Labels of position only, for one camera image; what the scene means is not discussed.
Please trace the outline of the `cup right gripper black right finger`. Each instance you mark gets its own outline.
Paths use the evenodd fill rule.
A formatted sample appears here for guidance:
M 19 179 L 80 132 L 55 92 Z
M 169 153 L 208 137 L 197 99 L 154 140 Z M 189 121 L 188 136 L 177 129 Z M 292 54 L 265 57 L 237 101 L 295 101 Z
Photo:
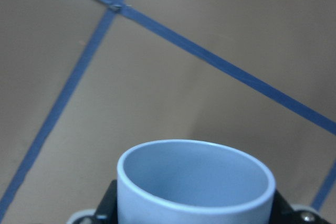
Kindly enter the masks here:
M 323 224 L 329 223 L 316 211 L 307 207 L 294 208 L 279 191 L 274 194 L 269 223 L 271 224 Z

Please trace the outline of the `cup right gripper black left finger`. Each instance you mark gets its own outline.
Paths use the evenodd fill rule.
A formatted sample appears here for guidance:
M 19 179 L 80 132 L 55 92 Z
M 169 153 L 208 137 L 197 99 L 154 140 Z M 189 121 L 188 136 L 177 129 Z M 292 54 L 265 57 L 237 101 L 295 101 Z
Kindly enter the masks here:
M 113 180 L 99 203 L 94 218 L 96 223 L 117 223 L 117 181 Z

